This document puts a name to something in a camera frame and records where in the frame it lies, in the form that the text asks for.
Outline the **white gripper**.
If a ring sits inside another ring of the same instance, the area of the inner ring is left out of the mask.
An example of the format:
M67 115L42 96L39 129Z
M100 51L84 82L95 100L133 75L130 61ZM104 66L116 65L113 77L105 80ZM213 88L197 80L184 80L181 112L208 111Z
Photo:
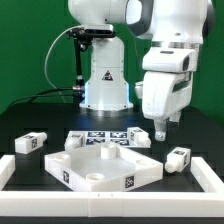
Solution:
M181 110L191 100L193 78L197 68L194 49L151 47L143 57L146 71L142 81L135 84L135 92L142 100L145 118L154 120L155 139L165 141L166 119L178 126Z

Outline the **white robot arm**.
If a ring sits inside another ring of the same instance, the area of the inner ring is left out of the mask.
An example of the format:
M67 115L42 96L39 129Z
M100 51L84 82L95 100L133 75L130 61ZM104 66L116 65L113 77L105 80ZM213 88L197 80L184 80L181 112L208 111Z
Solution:
M92 42L91 73L83 108L116 112L130 108L124 80L124 44L113 25L126 24L131 33L150 39L143 57L144 78L135 86L145 118L154 121L155 139L166 139L167 125L177 122L191 101L193 73L206 27L213 22L211 0L68 0L79 22L77 41Z

